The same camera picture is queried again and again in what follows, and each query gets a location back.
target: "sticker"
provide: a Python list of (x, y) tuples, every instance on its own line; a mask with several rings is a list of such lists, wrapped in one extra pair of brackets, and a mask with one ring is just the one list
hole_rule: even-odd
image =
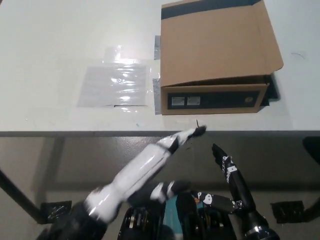
[(200, 105), (200, 97), (199, 96), (188, 96), (187, 105)]
[(174, 96), (171, 98), (172, 106), (184, 106), (185, 105), (185, 97), (184, 96)]

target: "floor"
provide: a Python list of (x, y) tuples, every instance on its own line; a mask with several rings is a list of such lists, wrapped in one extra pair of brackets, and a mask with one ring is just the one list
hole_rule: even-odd
[[(0, 168), (37, 205), (84, 199), (93, 188), (110, 182), (117, 172), (158, 137), (0, 138)], [(310, 223), (276, 224), (270, 203), (303, 200), (308, 208), (320, 196), (320, 166), (309, 157), (301, 137), (217, 135), (191, 140), (168, 162), (156, 180), (189, 179), (194, 188), (229, 195), (216, 166), (211, 145), (233, 156), (247, 180), (257, 208), (281, 239), (317, 240), (320, 218)], [(0, 190), (0, 239), (35, 240), (37, 225)], [(105, 239), (117, 238), (123, 215)]]

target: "small object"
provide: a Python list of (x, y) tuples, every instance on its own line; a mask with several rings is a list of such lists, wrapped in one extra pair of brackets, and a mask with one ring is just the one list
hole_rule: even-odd
[(271, 203), (277, 224), (302, 223), (304, 221), (304, 203), (302, 201), (283, 201)]

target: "black bracket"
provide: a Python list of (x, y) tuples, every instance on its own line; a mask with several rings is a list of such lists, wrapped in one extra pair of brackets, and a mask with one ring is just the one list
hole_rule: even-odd
[(46, 221), (44, 224), (52, 224), (56, 219), (59, 219), (70, 213), (72, 201), (60, 202), (44, 202), (40, 205), (40, 212), (44, 215)]

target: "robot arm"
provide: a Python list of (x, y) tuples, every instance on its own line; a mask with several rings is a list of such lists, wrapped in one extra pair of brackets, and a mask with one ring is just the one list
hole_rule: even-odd
[(168, 158), (192, 137), (206, 132), (206, 127), (178, 132), (149, 144), (130, 161), (113, 179), (112, 183), (92, 191), (77, 203), (70, 214), (53, 224), (49, 232), (43, 232), (39, 240), (100, 240), (108, 225), (117, 217), (123, 202), (138, 205), (148, 200), (159, 202), (173, 197), (188, 184), (160, 183), (144, 190), (142, 187), (166, 164)]

